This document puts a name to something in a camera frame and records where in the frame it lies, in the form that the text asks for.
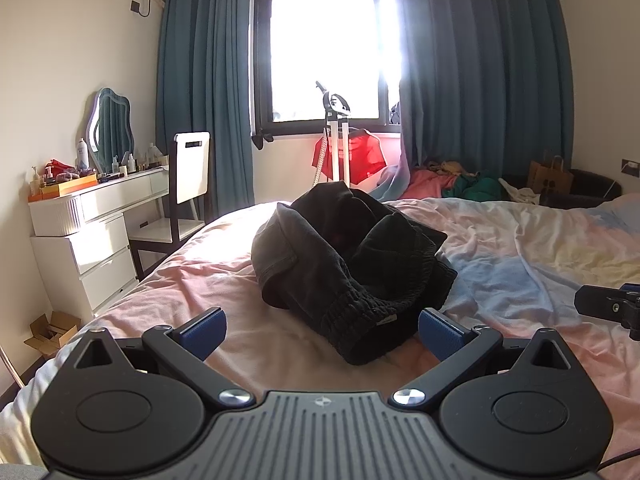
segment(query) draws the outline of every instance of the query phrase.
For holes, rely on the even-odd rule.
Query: metal screw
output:
[[[405,388],[393,394],[393,400],[403,406],[416,406],[424,402],[426,395],[415,388]]]
[[[248,405],[251,400],[251,394],[240,388],[233,388],[231,390],[224,390],[220,392],[218,400],[225,406],[230,408],[241,408]]]

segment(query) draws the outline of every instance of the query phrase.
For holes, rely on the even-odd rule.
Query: white vanity table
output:
[[[163,168],[29,204],[31,237],[54,310],[91,321],[138,284],[123,213],[169,192]]]

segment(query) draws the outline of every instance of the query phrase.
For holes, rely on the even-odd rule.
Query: teal curtain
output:
[[[254,204],[249,0],[165,1],[156,145],[167,153],[176,133],[211,134],[209,190],[221,216]]]
[[[558,0],[396,0],[401,24],[403,159],[457,160],[469,171],[527,174],[545,150],[571,165],[574,102]]]

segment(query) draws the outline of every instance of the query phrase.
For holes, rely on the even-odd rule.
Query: chair backrest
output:
[[[174,177],[170,178],[170,184],[175,179],[177,204],[207,192],[210,138],[209,132],[175,135],[169,154],[169,174]]]

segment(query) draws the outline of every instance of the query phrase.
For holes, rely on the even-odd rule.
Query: blue gripper pad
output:
[[[420,341],[440,361],[460,350],[475,333],[433,308],[425,308],[418,317]]]
[[[226,316],[212,307],[171,332],[171,338],[189,353],[204,361],[226,336]]]
[[[628,290],[629,292],[640,293],[640,283],[625,283],[620,287],[620,290]]]

